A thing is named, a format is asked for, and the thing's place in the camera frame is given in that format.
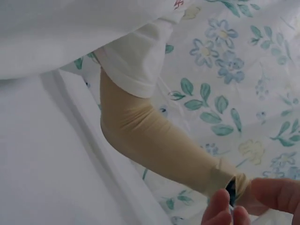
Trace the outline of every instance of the yellow flower print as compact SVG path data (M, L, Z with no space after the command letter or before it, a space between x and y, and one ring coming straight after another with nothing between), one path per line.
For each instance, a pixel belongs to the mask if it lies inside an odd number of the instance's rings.
M239 145L239 152L246 157L245 161L250 161L254 165L259 165L262 163L262 157L265 153L265 148L260 141L254 142L252 139L249 139L245 143Z
M182 20L192 20L195 19L197 14L201 11L201 7L196 6L196 5L191 5L186 9L184 12L184 16Z

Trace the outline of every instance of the white blanket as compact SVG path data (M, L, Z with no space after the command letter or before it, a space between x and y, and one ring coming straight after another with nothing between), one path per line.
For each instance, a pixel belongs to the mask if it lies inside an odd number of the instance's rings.
M170 225L80 76L0 81L1 225Z

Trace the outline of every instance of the mattress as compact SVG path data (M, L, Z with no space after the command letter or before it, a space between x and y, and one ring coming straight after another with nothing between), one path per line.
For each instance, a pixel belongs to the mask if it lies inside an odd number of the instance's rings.
M166 45L152 102L250 178L300 179L299 46L299 1L198 0ZM63 69L85 76L98 101L92 67L88 54ZM133 164L174 225L199 224L205 197Z

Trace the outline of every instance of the white sleeve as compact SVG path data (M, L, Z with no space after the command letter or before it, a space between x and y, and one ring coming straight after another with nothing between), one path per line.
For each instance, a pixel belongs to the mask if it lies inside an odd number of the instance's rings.
M184 11L174 11L95 51L110 79L140 98L152 96L165 58L165 45Z

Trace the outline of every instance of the forearm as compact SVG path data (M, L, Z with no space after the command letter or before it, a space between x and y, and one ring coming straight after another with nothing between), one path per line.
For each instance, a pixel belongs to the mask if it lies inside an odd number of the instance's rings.
M151 105L115 85L105 73L100 87L101 127L120 153L168 179L211 196L237 175L212 157ZM237 187L242 192L244 185Z

